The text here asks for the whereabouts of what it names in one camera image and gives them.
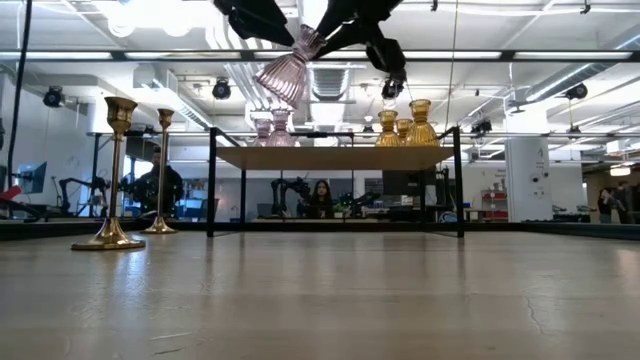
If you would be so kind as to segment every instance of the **gold candlestick holder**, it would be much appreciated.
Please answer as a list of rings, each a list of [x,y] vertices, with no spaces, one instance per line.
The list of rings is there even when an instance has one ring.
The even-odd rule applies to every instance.
[[[144,241],[131,240],[122,231],[116,216],[118,203],[118,172],[120,169],[120,144],[124,141],[124,133],[129,130],[133,121],[133,110],[138,106],[134,101],[120,97],[106,97],[107,123],[113,129],[113,166],[111,168],[111,201],[109,216],[104,219],[102,228],[93,239],[86,243],[71,245],[72,250],[118,250],[145,247]]]
[[[171,117],[173,116],[173,110],[158,109],[158,117],[160,126],[162,127],[162,149],[160,151],[160,181],[158,185],[158,215],[150,228],[142,231],[143,234],[175,234],[178,231],[170,228],[164,221],[162,215],[162,209],[164,205],[164,185],[167,175],[167,147],[169,143],[169,136],[167,135],[167,128],[171,126]]]

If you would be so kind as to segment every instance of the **glass vase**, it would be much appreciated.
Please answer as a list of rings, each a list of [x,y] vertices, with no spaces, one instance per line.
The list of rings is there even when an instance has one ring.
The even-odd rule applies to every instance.
[[[396,120],[396,131],[398,132],[398,138],[400,139],[400,145],[407,144],[407,135],[409,135],[409,129],[413,124],[411,119],[398,119]]]
[[[378,136],[378,140],[376,140],[376,146],[400,146],[400,138],[393,131],[396,123],[396,116],[398,116],[398,113],[393,110],[381,111],[378,114],[380,124],[382,124],[382,132],[380,133],[380,136]]]
[[[269,133],[271,132],[271,120],[269,119],[256,119],[254,120],[256,124],[256,130],[258,131],[258,137],[253,142],[253,147],[264,147],[267,146],[267,141],[269,141]]]
[[[287,123],[289,122],[289,111],[273,110],[273,132],[269,135],[266,146],[294,146],[295,141],[287,132]]]
[[[436,135],[435,130],[428,122],[431,101],[426,99],[415,100],[409,106],[413,116],[413,125],[411,125],[407,135],[407,146],[440,146],[438,135]]]
[[[307,62],[326,44],[325,38],[307,25],[300,34],[291,54],[282,55],[260,71],[255,80],[280,100],[296,109],[307,87]]]

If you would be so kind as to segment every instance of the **long hair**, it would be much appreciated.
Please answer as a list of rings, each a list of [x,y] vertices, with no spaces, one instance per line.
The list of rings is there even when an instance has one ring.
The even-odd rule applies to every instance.
[[[318,196],[318,186],[320,184],[324,184],[324,187],[327,188],[327,193],[324,195],[324,200],[322,201],[320,201],[320,196]],[[313,195],[311,195],[311,204],[333,205],[333,198],[331,197],[331,188],[329,187],[329,183],[326,180],[318,180],[318,182],[316,182],[316,186],[313,188]]]

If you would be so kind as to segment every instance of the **red object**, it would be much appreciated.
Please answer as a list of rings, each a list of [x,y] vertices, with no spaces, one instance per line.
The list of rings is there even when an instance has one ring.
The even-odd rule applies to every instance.
[[[0,194],[0,198],[2,198],[3,200],[11,200],[21,193],[22,189],[20,189],[20,186],[12,186],[11,188],[9,188],[9,190]]]

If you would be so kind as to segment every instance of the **wooden shelf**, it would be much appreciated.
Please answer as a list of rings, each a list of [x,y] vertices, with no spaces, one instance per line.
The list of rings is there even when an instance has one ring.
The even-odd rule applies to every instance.
[[[425,170],[453,156],[447,147],[239,147],[217,156],[244,170]]]

